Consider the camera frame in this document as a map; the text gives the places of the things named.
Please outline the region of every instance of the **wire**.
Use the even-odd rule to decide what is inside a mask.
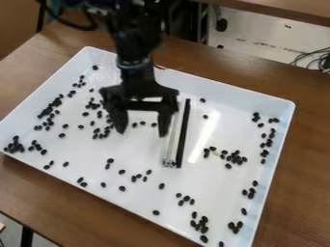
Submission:
[[[53,13],[52,10],[50,10],[50,8],[42,1],[42,0],[36,0],[39,4],[41,4],[41,6],[48,12],[48,14],[53,17],[54,19],[56,19],[57,21],[61,22],[62,24],[71,27],[71,28],[75,28],[81,31],[94,31],[97,28],[97,23],[94,21],[94,19],[92,18],[91,14],[89,14],[87,12],[87,8],[83,7],[83,11],[85,16],[87,17],[87,19],[89,20],[90,24],[87,26],[82,26],[82,25],[78,25],[76,23],[73,22],[69,22],[67,20],[64,20],[62,18],[60,18],[58,15],[56,15],[55,13]]]

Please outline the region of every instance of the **black cable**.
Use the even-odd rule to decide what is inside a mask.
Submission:
[[[90,25],[83,26],[60,18],[58,15],[53,13],[53,11],[50,10],[50,8],[42,0],[36,0],[36,1],[44,7],[44,9],[48,12],[50,16],[52,16],[54,19],[56,19],[57,21],[68,27],[75,28],[81,31],[94,31],[97,28],[97,23],[94,21],[91,14],[88,13],[86,7],[83,7],[83,11],[87,19],[90,21]]]

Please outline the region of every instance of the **floor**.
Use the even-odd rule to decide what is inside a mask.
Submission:
[[[227,8],[221,8],[221,11],[229,22],[228,29],[226,32],[215,30],[215,14],[211,11],[208,40],[210,46],[221,44],[231,51],[288,64],[301,51],[316,50],[330,44],[330,28]],[[298,66],[306,67],[312,59],[314,58],[308,58]],[[19,247],[21,227],[1,214],[0,222],[7,226],[0,234],[5,246]],[[56,245],[35,234],[33,246]]]

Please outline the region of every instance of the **coffee bean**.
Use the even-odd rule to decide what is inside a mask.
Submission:
[[[237,226],[238,226],[239,228],[242,228],[242,227],[243,227],[243,222],[238,221],[238,222],[237,222]]]
[[[238,234],[238,232],[239,232],[239,228],[238,227],[234,227],[233,228],[233,233]]]
[[[200,239],[203,243],[208,243],[208,238],[205,235],[201,235]]]
[[[240,210],[242,212],[243,215],[247,215],[247,210],[245,208]]]
[[[207,231],[208,231],[208,227],[202,227],[202,228],[201,228],[201,233],[202,233],[202,234],[207,233]]]
[[[154,211],[152,212],[152,214],[158,216],[158,215],[160,214],[160,212],[159,212],[158,210],[154,210]]]
[[[201,225],[200,225],[200,224],[196,224],[196,226],[195,226],[195,231],[199,231],[200,228],[201,228]]]
[[[191,220],[190,221],[190,226],[192,226],[193,228],[195,228],[196,227],[196,222],[194,220]]]
[[[158,189],[163,189],[163,188],[165,188],[165,183],[160,183],[160,184],[158,185]]]
[[[250,193],[248,194],[248,198],[249,198],[249,199],[253,199],[254,197],[255,197],[255,193],[250,192]]]

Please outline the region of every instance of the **wooden table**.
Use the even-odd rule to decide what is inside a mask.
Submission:
[[[329,0],[193,0],[330,27]]]
[[[0,64],[0,119],[85,45],[105,32],[53,23]],[[255,247],[330,246],[330,76],[174,39],[155,61],[167,68],[296,103]],[[0,156],[0,211],[63,246],[196,246],[130,212]]]

